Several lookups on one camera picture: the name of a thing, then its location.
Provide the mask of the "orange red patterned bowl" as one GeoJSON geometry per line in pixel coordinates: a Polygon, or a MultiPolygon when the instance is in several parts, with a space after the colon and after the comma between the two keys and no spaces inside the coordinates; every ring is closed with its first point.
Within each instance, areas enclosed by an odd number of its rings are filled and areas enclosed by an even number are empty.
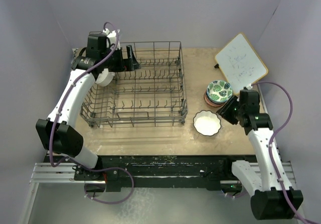
{"type": "Polygon", "coordinates": [[[204,101],[208,106],[211,106],[211,107],[222,107],[224,105],[224,103],[213,103],[213,102],[211,102],[208,99],[206,94],[204,94],[204,101]]]}

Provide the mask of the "green leaf patterned bowl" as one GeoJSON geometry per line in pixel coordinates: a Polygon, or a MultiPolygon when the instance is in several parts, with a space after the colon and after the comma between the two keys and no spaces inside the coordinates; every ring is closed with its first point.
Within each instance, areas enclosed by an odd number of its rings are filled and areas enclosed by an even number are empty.
{"type": "Polygon", "coordinates": [[[231,85],[223,80],[215,80],[207,86],[206,94],[211,101],[222,103],[228,101],[232,95],[233,90],[231,85]]]}

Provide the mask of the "white fluted bowl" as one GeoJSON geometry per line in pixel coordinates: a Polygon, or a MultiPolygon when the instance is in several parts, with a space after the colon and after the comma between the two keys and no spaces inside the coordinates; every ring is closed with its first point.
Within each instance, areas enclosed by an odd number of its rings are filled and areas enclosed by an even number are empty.
{"type": "Polygon", "coordinates": [[[214,136],[222,128],[218,115],[209,110],[202,110],[196,113],[193,118],[193,126],[203,136],[214,136]]]}

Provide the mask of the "white cup with handle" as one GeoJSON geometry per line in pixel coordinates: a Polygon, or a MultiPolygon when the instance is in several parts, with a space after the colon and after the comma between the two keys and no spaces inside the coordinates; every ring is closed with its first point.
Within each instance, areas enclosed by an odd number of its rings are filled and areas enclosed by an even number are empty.
{"type": "Polygon", "coordinates": [[[115,73],[109,72],[107,68],[105,68],[97,77],[95,83],[99,86],[105,87],[107,86],[114,78],[115,73]]]}

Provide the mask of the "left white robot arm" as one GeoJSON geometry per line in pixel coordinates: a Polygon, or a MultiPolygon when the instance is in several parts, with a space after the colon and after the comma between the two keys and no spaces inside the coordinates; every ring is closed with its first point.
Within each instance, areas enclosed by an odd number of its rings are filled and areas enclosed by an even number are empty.
{"type": "Polygon", "coordinates": [[[85,96],[93,85],[105,87],[116,73],[140,69],[130,45],[126,51],[127,58],[124,58],[118,30],[105,29],[88,35],[87,47],[74,58],[69,80],[58,103],[46,119],[39,119],[36,123],[37,133],[49,152],[53,167],[60,164],[54,162],[53,155],[61,154],[84,166],[86,175],[92,180],[103,175],[101,158],[85,147],[75,124],[85,96]]]}

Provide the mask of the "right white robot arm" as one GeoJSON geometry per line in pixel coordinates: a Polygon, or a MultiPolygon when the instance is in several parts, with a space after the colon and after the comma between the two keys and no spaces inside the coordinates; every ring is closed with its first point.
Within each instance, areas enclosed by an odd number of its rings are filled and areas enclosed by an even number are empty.
{"type": "Polygon", "coordinates": [[[224,120],[239,124],[250,140],[260,173],[247,161],[235,161],[223,167],[228,179],[238,178],[250,195],[250,206],[257,220],[292,219],[303,202],[286,175],[275,142],[270,116],[260,112],[260,96],[243,89],[217,111],[224,120]]]}

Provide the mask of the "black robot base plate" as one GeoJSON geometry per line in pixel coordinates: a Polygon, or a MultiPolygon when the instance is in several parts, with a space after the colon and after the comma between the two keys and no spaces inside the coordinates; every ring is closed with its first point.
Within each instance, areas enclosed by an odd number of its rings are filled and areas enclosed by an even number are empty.
{"type": "Polygon", "coordinates": [[[217,191],[236,182],[231,167],[239,160],[256,162],[253,155],[101,156],[103,173],[72,169],[75,180],[97,184],[107,192],[132,186],[217,191]]]}

